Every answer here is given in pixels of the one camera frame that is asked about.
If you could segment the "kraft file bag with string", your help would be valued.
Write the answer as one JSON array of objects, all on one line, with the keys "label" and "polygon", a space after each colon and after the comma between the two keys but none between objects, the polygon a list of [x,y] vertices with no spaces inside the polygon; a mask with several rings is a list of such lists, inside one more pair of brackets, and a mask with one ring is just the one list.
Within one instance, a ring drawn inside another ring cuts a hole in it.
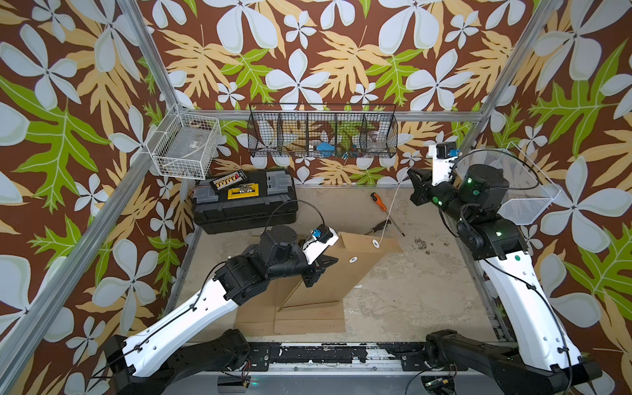
[{"label": "kraft file bag with string", "polygon": [[276,288],[270,286],[237,309],[234,328],[246,337],[265,337],[274,334],[276,318]]}]

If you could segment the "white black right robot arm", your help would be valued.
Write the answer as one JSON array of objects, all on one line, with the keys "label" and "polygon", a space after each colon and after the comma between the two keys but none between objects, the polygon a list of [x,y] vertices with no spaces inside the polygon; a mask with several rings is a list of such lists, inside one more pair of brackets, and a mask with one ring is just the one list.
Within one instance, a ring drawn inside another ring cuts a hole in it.
[{"label": "white black right robot arm", "polygon": [[471,368],[497,383],[505,394],[566,394],[602,377],[597,362],[584,357],[568,337],[535,274],[520,229],[498,210],[512,189],[504,172],[470,166],[459,184],[434,182],[428,170],[410,169],[411,201],[435,205],[442,220],[456,222],[456,237],[480,263],[514,330],[515,347],[494,346],[442,330],[426,337],[426,364]]}]

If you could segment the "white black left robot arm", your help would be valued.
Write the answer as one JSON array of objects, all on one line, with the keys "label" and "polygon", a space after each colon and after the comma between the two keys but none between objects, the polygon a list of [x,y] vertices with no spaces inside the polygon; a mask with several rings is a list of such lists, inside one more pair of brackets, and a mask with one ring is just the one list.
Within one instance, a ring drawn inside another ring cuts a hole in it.
[{"label": "white black left robot arm", "polygon": [[271,281],[300,277],[313,286],[337,259],[326,250],[339,240],[327,225],[312,230],[304,243],[288,225],[265,230],[256,245],[219,263],[201,289],[148,329],[115,336],[104,344],[104,375],[118,394],[162,394],[180,380],[204,371],[237,370],[250,356],[250,344],[237,329],[210,342],[188,342],[208,325],[264,293]]}]

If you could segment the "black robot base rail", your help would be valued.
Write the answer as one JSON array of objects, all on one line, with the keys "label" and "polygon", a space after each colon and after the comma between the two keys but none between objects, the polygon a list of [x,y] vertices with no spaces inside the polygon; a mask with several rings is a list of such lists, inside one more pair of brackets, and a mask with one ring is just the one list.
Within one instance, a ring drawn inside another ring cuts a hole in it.
[{"label": "black robot base rail", "polygon": [[282,366],[298,371],[310,368],[378,370],[393,363],[404,372],[466,371],[464,363],[437,362],[425,353],[424,342],[249,342],[237,329],[229,329],[210,342],[181,347],[163,366],[182,380],[201,372],[220,372],[243,379],[248,373],[271,372]]}]

